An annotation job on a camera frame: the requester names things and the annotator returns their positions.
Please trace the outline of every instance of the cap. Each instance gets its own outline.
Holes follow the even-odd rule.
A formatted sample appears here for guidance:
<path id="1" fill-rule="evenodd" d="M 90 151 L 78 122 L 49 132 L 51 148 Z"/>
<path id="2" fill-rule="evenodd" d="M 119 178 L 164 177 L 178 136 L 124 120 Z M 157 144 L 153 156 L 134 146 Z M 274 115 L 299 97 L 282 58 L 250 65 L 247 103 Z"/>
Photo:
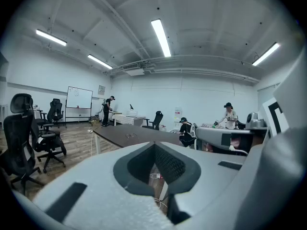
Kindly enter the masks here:
<path id="1" fill-rule="evenodd" d="M 231 105 L 230 102 L 227 102 L 226 105 L 225 105 L 224 107 L 227 107 L 227 106 L 231 106 L 231 107 L 232 107 L 232 105 Z"/>
<path id="2" fill-rule="evenodd" d="M 182 117 L 181 120 L 180 120 L 180 123 L 182 122 L 187 122 L 187 118 L 186 117 Z"/>

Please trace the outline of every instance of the white desk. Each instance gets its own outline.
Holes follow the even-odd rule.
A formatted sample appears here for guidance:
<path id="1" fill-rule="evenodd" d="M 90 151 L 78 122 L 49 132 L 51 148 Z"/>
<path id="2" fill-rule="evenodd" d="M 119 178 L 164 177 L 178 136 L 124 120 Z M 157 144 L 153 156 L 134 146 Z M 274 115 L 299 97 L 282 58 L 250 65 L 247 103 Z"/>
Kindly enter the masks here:
<path id="1" fill-rule="evenodd" d="M 144 116 L 143 117 L 127 117 L 126 115 L 123 115 L 123 114 L 113 115 L 114 126 L 116 126 L 116 122 L 119 122 L 121 124 L 142 126 L 144 118 L 145 118 Z"/>
<path id="2" fill-rule="evenodd" d="M 2 130 L 4 130 L 3 121 L 8 116 L 8 105 L 0 105 L 0 121 L 2 123 Z"/>

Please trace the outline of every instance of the wooden floor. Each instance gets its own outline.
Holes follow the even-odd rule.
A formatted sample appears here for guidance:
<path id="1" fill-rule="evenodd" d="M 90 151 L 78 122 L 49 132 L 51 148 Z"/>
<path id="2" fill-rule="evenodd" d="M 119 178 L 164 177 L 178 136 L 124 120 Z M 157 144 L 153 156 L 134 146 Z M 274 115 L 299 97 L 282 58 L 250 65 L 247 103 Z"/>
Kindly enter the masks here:
<path id="1" fill-rule="evenodd" d="M 67 150 L 67 156 L 65 157 L 63 154 L 57 155 L 59 159 L 62 159 L 64 163 L 66 164 L 66 168 L 63 167 L 63 165 L 56 160 L 50 160 L 48 166 L 47 166 L 47 173 L 44 174 L 41 172 L 40 174 L 38 172 L 34 172 L 31 177 L 34 179 L 37 179 L 45 184 L 48 184 L 52 182 L 55 178 L 72 168 L 74 165 L 82 162 L 86 158 L 89 158 L 91 156 L 96 155 L 96 146 L 95 146 L 95 138 L 93 137 L 93 133 L 89 133 L 88 129 L 96 129 L 99 128 L 99 124 L 94 124 L 92 127 L 88 123 L 73 123 L 73 124 L 67 124 L 67 128 L 65 126 L 61 126 L 59 128 L 53 127 L 53 130 L 58 130 L 61 132 L 61 139 L 63 140 L 63 143 L 65 145 L 65 148 Z M 102 148 L 101 153 L 109 152 L 113 150 L 120 149 L 120 147 L 114 145 L 113 143 L 110 143 L 109 141 L 100 138 L 100 147 Z M 4 152 L 7 149 L 7 143 L 5 139 L 4 132 L 0 130 L 0 150 Z M 36 153 L 35 157 L 42 155 L 44 153 Z M 36 163 L 35 166 L 38 166 L 41 168 L 41 170 L 44 167 L 45 158 L 42 158 L 41 162 L 35 158 Z M 158 173 L 158 169 L 156 166 L 153 167 L 152 173 Z M 13 179 L 15 176 L 12 175 L 10 177 L 7 176 L 7 180 Z M 154 187 L 155 189 L 155 197 L 159 198 L 160 193 L 162 191 L 162 187 L 164 184 L 164 180 L 160 179 L 151 179 L 149 182 L 149 185 Z M 20 182 L 17 182 L 14 184 L 17 190 L 21 191 L 21 185 Z M 32 182 L 26 182 L 26 197 L 32 200 L 34 196 L 37 194 L 39 190 L 41 190 L 41 186 L 36 185 Z M 166 214 L 167 208 L 163 205 L 161 205 L 160 209 Z"/>

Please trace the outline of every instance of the white ceiling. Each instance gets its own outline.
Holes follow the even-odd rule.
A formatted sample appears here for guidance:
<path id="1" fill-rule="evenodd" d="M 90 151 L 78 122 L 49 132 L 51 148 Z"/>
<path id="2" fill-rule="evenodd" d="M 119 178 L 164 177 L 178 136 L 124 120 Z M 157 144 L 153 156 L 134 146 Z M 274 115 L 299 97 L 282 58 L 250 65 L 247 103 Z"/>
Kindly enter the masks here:
<path id="1" fill-rule="evenodd" d="M 172 57 L 163 57 L 151 26 L 157 18 Z M 24 38 L 103 71 L 88 54 L 115 68 L 141 62 L 156 70 L 222 71 L 259 80 L 293 60 L 303 44 L 302 32 L 278 0 L 27 0 L 15 26 Z M 36 29 L 62 38 L 67 46 L 37 36 Z M 281 47 L 253 67 L 256 55 L 274 42 Z"/>

